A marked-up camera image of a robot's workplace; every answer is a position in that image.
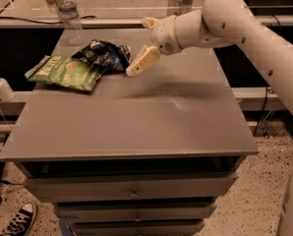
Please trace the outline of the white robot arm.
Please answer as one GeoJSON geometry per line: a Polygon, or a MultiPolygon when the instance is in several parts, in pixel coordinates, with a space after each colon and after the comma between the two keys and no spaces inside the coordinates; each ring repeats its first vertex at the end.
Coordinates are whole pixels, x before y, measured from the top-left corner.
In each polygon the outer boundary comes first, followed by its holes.
{"type": "Polygon", "coordinates": [[[293,44],[259,23],[244,0],[205,0],[201,9],[164,19],[144,18],[151,46],[126,69],[136,76],[188,47],[238,46],[293,115],[293,44]]]}

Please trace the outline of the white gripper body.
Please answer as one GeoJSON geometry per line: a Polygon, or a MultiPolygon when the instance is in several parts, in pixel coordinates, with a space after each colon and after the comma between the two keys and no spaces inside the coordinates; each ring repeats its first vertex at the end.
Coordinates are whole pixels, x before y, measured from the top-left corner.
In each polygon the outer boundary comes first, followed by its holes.
{"type": "Polygon", "coordinates": [[[157,21],[151,30],[150,40],[163,55],[172,55],[182,51],[176,37],[175,15],[157,21]]]}

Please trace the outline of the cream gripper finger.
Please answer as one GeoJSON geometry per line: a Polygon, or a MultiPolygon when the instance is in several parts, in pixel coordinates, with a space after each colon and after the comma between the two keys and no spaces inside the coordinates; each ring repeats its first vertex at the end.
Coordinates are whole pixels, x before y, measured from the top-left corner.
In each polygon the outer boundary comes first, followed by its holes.
{"type": "Polygon", "coordinates": [[[134,77],[144,70],[150,68],[159,61],[161,53],[159,49],[152,45],[144,45],[139,51],[137,57],[132,61],[130,66],[126,69],[126,74],[129,77],[134,77]]]}
{"type": "Polygon", "coordinates": [[[159,19],[157,18],[146,17],[142,19],[143,26],[149,30],[152,30],[158,22],[159,22],[159,19]]]}

